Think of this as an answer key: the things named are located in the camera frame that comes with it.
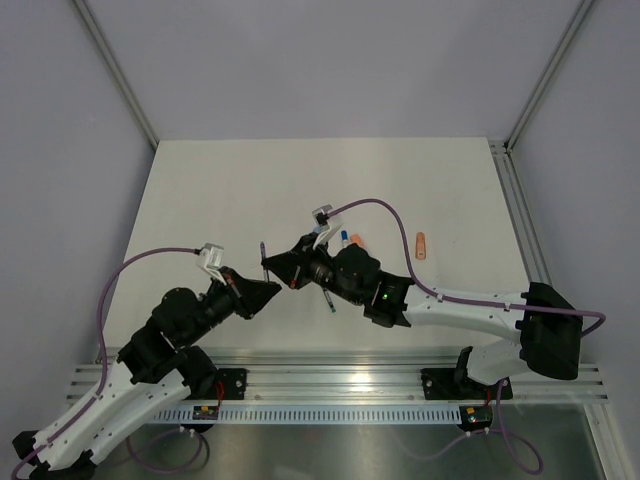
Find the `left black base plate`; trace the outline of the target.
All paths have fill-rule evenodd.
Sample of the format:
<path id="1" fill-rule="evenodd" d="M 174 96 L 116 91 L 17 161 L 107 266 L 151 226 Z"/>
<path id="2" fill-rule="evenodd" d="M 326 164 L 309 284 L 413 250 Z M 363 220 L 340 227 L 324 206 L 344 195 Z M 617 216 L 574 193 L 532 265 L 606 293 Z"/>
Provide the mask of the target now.
<path id="1" fill-rule="evenodd" d="M 245 399 L 248 371 L 244 368 L 220 368 L 214 378 L 213 398 L 241 401 Z"/>

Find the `purple pen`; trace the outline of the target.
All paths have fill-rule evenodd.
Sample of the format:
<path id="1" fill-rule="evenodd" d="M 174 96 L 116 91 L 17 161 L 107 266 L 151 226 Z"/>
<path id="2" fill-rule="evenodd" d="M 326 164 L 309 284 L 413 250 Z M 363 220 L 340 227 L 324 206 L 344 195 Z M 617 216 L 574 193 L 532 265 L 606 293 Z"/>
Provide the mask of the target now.
<path id="1" fill-rule="evenodd" d="M 266 245 L 265 245 L 265 242 L 264 242 L 264 241 L 260 241 L 260 243 L 259 243 L 259 250 L 260 250 L 260 256 L 261 256 L 261 266 L 262 266 L 262 271 L 263 271 L 264 281 L 265 281 L 265 282 L 269 282 L 269 281 L 270 281 L 269 271 L 268 271 L 268 269 L 263 265 L 264 260 L 267 258 L 267 254 L 266 254 Z"/>

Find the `aluminium frame post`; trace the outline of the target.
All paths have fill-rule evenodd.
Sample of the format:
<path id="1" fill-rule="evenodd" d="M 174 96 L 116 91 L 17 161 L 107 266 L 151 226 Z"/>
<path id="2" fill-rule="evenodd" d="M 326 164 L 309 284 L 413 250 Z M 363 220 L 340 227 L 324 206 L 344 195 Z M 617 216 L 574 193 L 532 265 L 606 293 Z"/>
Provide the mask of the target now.
<path id="1" fill-rule="evenodd" d="M 160 139 L 144 107 L 140 103 L 138 96 L 132 88 L 106 31 L 102 27 L 90 2 L 86 0 L 70 0 L 68 4 L 76 15 L 79 24 L 86 32 L 89 42 L 92 44 L 97 56 L 104 65 L 133 122 L 143 135 L 149 147 L 153 151 L 156 151 Z"/>
<path id="2" fill-rule="evenodd" d="M 596 0 L 581 0 L 577 3 L 503 142 L 503 147 L 508 154 L 515 150 L 597 4 Z"/>

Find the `right aluminium frame post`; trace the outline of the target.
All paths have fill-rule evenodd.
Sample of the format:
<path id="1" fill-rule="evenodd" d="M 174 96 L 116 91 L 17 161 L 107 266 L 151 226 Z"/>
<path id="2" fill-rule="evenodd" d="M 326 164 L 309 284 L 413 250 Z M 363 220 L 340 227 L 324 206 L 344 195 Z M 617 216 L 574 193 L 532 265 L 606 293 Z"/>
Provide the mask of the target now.
<path id="1" fill-rule="evenodd" d="M 596 0 L 581 0 L 577 3 L 503 142 L 503 147 L 508 154 L 515 150 L 597 4 Z"/>

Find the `grey orange-tipped marker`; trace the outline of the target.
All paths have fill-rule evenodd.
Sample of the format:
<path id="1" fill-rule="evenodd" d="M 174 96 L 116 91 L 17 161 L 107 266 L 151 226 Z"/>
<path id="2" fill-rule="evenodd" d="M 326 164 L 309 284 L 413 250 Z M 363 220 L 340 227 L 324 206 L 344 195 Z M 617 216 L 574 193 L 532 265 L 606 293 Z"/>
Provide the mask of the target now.
<path id="1" fill-rule="evenodd" d="M 358 234 L 354 234 L 350 236 L 350 242 L 352 244 L 358 245 L 360 248 L 365 248 L 364 241 Z"/>

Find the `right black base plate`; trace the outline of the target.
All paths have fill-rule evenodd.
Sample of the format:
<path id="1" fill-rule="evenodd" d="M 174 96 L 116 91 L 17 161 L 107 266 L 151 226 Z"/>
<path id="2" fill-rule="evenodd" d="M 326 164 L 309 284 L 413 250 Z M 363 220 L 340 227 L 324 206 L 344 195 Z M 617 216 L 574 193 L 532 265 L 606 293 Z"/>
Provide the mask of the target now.
<path id="1" fill-rule="evenodd" d="M 501 398 L 511 400 L 513 390 L 510 380 L 504 383 L 484 385 L 468 377 L 465 369 L 424 368 L 420 371 L 426 400 L 480 400 L 496 399 L 498 387 L 502 387 Z"/>

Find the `left aluminium frame post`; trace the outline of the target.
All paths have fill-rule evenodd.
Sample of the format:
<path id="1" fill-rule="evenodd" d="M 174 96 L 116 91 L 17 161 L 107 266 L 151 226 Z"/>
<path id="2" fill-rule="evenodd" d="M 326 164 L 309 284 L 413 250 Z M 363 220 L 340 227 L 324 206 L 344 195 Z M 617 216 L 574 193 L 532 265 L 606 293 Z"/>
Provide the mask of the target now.
<path id="1" fill-rule="evenodd" d="M 89 42 L 92 44 L 97 56 L 104 65 L 133 122 L 143 135 L 149 147 L 153 151 L 156 151 L 160 139 L 144 107 L 140 103 L 138 96 L 132 88 L 106 31 L 102 27 L 90 2 L 86 0 L 70 0 L 68 4 L 76 15 L 79 24 L 86 32 Z"/>

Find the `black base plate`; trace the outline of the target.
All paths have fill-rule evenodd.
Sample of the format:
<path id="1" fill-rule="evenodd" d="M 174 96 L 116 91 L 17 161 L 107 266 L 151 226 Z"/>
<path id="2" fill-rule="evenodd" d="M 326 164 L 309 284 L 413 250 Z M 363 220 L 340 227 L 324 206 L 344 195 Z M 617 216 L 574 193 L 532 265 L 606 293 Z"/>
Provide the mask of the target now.
<path id="1" fill-rule="evenodd" d="M 245 399 L 248 371 L 244 368 L 220 368 L 214 378 L 213 398 L 241 401 Z"/>
<path id="2" fill-rule="evenodd" d="M 502 387 L 501 398 L 511 400 L 513 390 L 510 380 L 504 383 L 484 385 L 468 377 L 465 369 L 424 368 L 420 371 L 426 400 L 480 400 L 496 399 L 498 387 Z"/>

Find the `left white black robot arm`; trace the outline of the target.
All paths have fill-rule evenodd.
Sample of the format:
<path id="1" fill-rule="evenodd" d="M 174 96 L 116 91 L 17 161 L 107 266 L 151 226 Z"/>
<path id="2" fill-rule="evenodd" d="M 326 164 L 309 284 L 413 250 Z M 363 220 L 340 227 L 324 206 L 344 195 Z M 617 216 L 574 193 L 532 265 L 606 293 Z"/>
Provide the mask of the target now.
<path id="1" fill-rule="evenodd" d="M 168 291 L 150 318 L 104 366 L 100 380 L 62 417 L 13 440 L 32 479 L 89 479 L 128 435 L 183 399 L 220 398 L 224 384 L 198 341 L 228 317 L 250 320 L 280 292 L 224 267 L 208 290 Z"/>

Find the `black green-tipped pen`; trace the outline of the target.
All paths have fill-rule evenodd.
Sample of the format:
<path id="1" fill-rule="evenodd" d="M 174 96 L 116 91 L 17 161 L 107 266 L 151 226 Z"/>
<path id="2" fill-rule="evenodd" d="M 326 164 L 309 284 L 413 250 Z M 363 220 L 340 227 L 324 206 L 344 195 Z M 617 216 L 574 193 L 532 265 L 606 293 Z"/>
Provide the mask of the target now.
<path id="1" fill-rule="evenodd" d="M 336 313 L 336 307 L 335 307 L 334 302 L 333 302 L 333 300 L 332 300 L 332 298 L 330 296 L 329 291 L 326 290 L 326 289 L 323 289 L 323 295 L 324 295 L 324 298 L 325 298 L 325 300 L 326 300 L 331 312 L 332 313 Z"/>

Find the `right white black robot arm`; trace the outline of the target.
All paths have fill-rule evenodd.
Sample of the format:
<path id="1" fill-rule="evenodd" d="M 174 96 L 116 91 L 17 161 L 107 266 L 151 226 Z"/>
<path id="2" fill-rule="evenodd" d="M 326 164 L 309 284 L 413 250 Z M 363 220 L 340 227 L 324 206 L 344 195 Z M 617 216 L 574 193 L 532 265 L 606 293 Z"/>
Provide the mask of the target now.
<path id="1" fill-rule="evenodd" d="M 494 336 L 491 344 L 461 351 L 453 380 L 463 395 L 528 371 L 554 380 L 578 376 L 583 317 L 546 284 L 496 296 L 425 291 L 410 277 L 384 271 L 363 248 L 350 245 L 331 255 L 312 234 L 261 264 L 290 289 L 314 283 L 363 307 L 366 318 L 385 328 L 444 326 Z"/>

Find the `right side aluminium rail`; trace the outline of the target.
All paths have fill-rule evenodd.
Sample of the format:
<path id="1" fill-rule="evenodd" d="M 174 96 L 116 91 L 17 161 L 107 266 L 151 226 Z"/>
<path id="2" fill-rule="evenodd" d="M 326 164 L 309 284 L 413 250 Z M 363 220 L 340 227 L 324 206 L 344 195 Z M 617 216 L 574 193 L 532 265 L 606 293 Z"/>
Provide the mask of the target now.
<path id="1" fill-rule="evenodd" d="M 551 285 L 551 276 L 512 156 L 502 141 L 489 140 L 488 145 L 527 276 L 530 281 Z"/>

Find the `orange highlighter pen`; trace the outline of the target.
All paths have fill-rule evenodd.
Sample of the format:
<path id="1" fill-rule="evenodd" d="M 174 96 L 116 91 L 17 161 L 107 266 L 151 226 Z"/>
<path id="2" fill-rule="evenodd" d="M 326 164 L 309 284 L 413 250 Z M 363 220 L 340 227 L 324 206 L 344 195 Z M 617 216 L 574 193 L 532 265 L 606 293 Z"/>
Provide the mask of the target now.
<path id="1" fill-rule="evenodd" d="M 414 255 L 417 260 L 425 260 L 427 258 L 427 242 L 424 232 L 416 233 Z"/>

